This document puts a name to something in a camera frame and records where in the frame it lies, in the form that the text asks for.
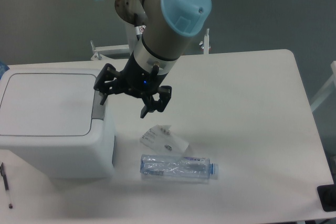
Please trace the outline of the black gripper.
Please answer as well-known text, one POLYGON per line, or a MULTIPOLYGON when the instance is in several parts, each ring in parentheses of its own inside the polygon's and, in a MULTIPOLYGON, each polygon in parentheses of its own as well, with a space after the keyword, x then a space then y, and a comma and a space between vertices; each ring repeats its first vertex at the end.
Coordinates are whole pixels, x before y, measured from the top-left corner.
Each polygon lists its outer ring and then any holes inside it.
POLYGON ((121 72, 107 63, 96 77, 93 86, 101 95, 100 105, 104 105, 111 94, 125 93, 135 98, 141 98, 144 107, 140 118, 154 111, 163 112, 172 96, 171 86, 161 86, 167 74, 159 74, 160 63, 151 62, 149 70, 144 70, 131 54, 127 64, 121 72))

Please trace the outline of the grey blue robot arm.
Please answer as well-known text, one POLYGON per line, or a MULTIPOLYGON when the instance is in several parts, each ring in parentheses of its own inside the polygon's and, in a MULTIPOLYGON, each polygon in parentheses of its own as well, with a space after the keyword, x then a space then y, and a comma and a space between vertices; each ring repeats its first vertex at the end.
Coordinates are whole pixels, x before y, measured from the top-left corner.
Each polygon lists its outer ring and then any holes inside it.
POLYGON ((112 94, 124 93, 143 101, 141 116, 163 112, 172 88, 162 81, 192 38, 197 35, 212 9, 211 0, 138 0, 144 10, 145 29, 131 50, 123 70, 106 64, 94 89, 105 103, 112 94))

